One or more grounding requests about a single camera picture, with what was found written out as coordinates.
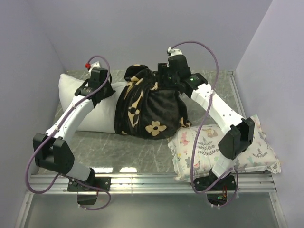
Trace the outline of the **black pillowcase with tan flowers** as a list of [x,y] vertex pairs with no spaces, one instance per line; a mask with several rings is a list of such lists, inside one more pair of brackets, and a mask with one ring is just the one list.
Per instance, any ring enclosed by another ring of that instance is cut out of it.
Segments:
[[127,84],[115,109],[116,134],[159,140],[191,126],[180,93],[161,86],[158,72],[135,64],[127,68],[124,79]]

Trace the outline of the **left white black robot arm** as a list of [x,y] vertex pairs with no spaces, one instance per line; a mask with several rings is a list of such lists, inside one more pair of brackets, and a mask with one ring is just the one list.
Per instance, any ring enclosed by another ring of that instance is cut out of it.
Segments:
[[49,171],[64,174],[79,181],[79,186],[90,191],[95,187],[95,172],[92,168],[75,161],[69,143],[85,117],[114,90],[107,69],[95,67],[87,79],[74,93],[68,108],[59,120],[44,134],[33,138],[35,164]]

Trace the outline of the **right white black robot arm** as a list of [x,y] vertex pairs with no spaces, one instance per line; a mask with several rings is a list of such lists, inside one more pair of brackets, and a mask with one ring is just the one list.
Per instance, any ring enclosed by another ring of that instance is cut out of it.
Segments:
[[226,184],[233,161],[253,142],[255,123],[226,104],[199,73],[191,73],[186,57],[178,49],[168,52],[168,62],[158,64],[162,84],[185,94],[199,104],[218,124],[224,136],[218,144],[220,156],[211,169],[209,184],[215,190]]

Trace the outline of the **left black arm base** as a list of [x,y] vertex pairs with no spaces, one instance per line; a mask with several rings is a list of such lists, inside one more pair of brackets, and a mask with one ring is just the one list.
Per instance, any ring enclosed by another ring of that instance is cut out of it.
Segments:
[[[111,202],[111,194],[109,192],[111,186],[111,177],[95,177],[93,182],[87,183],[79,180],[70,179],[67,192],[77,193],[76,199],[79,207],[86,210],[98,210],[107,207]],[[100,193],[108,195],[108,201],[100,208],[88,208],[97,203]]]

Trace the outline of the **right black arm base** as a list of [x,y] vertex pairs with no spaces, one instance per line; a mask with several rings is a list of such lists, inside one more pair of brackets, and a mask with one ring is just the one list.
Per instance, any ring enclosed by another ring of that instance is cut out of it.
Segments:
[[218,182],[216,178],[200,177],[194,180],[193,186],[196,192],[209,192],[207,193],[207,200],[211,207],[221,208],[230,204],[238,193],[239,178],[233,175],[228,175]]

